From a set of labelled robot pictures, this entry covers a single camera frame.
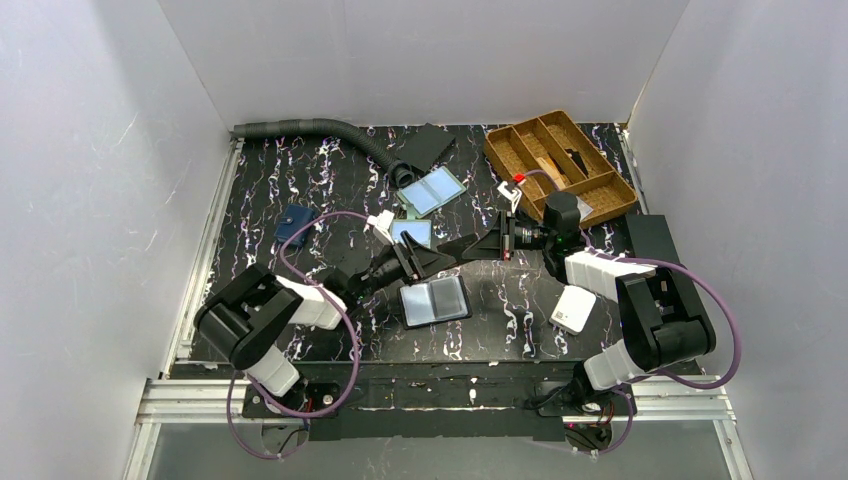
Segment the black card holder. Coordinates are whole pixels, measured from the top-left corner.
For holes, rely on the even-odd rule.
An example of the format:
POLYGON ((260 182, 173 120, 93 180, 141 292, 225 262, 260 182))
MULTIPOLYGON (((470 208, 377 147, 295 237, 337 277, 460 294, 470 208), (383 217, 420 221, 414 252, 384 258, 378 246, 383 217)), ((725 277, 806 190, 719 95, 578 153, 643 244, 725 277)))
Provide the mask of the black card holder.
POLYGON ((398 298, 406 328, 463 320, 473 314, 461 276, 400 287, 398 298))

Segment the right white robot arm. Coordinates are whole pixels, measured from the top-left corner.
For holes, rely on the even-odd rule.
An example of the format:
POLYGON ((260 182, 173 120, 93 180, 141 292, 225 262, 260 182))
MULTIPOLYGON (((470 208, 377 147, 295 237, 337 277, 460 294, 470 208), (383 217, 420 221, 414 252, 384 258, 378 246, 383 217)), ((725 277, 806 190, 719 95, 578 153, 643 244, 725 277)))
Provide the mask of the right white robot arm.
POLYGON ((575 368, 569 384, 572 398, 609 391, 712 352, 714 328, 695 291, 677 284, 679 266, 613 259, 589 249, 580 229, 587 210, 577 196, 557 191, 547 196, 538 225, 522 225, 502 211, 483 236, 464 238, 459 258, 508 260, 517 250, 537 250, 552 277, 618 306, 622 338, 575 368))

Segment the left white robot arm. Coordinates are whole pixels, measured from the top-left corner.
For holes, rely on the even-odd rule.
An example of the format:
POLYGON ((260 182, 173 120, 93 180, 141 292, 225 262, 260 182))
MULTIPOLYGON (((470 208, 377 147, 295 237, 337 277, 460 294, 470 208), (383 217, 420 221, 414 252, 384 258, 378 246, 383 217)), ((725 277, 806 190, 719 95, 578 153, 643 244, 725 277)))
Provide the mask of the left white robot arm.
POLYGON ((367 268, 335 267, 316 286, 290 281, 254 264, 200 307, 194 326, 232 367, 281 398, 300 380, 298 370, 276 345, 287 325, 333 330, 344 313, 358 310, 391 284, 413 285, 460 265, 463 251, 477 240, 469 234, 429 248, 404 233, 367 268))

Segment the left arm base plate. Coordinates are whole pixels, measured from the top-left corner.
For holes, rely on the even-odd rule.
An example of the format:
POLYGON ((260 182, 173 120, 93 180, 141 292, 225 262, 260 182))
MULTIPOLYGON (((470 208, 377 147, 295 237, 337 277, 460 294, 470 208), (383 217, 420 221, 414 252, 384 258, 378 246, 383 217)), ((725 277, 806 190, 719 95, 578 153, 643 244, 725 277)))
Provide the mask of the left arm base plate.
MULTIPOLYGON (((342 393, 337 383, 299 383, 282 397, 275 397, 286 408, 299 412, 317 412, 331 406, 342 393)), ((287 414, 267 402, 253 387, 246 389, 242 416, 254 419, 284 418, 287 414)))

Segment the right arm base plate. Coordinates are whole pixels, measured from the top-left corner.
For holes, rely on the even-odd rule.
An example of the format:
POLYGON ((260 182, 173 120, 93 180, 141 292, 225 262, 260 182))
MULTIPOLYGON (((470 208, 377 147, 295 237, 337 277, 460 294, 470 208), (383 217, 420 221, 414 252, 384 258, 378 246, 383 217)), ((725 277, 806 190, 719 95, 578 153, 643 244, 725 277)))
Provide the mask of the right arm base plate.
POLYGON ((525 408, 543 417, 582 416, 600 422, 615 416, 636 413, 631 391, 615 388, 596 392, 582 390, 568 381, 541 381, 532 387, 525 408))

